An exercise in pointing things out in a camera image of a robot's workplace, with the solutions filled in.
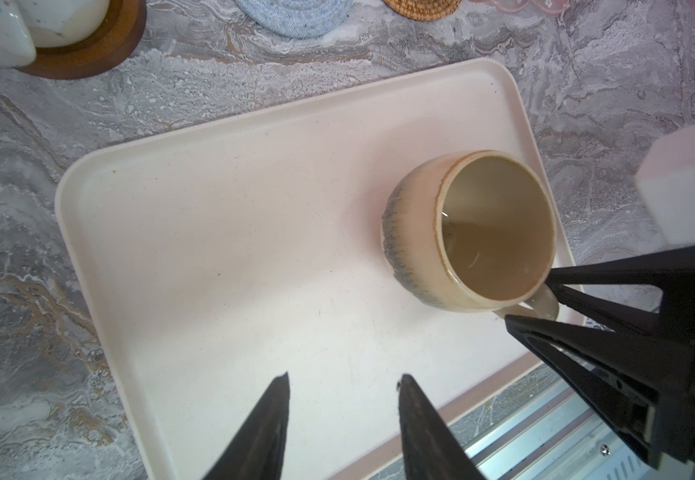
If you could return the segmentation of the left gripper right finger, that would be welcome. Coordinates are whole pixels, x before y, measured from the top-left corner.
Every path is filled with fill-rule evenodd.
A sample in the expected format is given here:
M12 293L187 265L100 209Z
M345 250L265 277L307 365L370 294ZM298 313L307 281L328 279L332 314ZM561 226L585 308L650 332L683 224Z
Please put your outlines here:
M407 479L485 480L411 374L397 390Z

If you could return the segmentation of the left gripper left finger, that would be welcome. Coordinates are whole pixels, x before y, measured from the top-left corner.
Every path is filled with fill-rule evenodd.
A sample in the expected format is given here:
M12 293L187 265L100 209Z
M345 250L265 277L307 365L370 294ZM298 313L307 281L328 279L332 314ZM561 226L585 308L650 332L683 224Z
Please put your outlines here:
M275 377L204 479L281 478L289 420L288 373Z

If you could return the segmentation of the pink flower coaster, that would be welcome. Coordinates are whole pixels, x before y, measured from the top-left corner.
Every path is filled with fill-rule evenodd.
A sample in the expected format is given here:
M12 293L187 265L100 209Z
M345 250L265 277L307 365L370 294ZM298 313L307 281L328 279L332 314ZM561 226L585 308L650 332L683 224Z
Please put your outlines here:
M503 13L515 14L529 7L549 15L559 15L571 6L571 0L471 0L486 3Z

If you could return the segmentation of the white ceramic mug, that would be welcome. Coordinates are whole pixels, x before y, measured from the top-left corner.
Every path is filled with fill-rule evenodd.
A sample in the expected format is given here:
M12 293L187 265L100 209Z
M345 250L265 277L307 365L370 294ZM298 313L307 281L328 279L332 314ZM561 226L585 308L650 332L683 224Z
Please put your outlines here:
M23 67L39 48L69 46L101 26L108 0L0 0L0 67Z

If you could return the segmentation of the yellow ceramic mug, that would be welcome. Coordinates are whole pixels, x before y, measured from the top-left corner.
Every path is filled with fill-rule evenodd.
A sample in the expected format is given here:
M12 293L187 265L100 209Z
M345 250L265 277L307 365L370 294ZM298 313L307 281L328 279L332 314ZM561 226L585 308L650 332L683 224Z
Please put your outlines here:
M547 287L557 212L543 180L497 150L455 152L405 175L381 217L385 261L418 300L452 312L555 321Z

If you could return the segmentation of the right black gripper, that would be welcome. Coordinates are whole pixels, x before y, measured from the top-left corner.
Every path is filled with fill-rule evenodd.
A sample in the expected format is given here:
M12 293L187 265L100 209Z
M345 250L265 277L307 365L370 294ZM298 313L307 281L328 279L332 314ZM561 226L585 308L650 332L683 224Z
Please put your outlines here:
M559 374L641 461L660 468L667 455L695 464L693 350L647 337L695 336L695 246L553 268L545 285L559 303L616 332L509 315L509 334ZM575 285L651 285L661 290L661 304L648 312Z

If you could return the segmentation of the brown wooden round coaster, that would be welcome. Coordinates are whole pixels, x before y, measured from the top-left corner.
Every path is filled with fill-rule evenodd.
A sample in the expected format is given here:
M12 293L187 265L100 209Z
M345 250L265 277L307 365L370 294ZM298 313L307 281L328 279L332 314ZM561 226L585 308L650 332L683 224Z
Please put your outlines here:
M89 38L57 48L38 48L35 62L17 70L37 77L77 80L121 64L135 50L146 23L146 1L112 0Z

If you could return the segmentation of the tan rattan round coaster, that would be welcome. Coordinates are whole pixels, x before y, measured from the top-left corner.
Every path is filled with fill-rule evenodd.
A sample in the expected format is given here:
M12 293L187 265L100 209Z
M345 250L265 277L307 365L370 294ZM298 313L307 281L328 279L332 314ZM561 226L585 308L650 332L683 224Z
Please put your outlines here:
M435 21L457 11L461 0L383 0L395 13L415 21Z

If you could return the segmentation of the blue woven round coaster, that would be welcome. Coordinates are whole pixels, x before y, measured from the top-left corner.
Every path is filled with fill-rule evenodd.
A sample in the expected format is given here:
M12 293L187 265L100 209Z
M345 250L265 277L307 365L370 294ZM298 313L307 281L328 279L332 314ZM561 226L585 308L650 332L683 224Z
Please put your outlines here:
M323 36L349 16L351 0L235 0L260 26L294 39Z

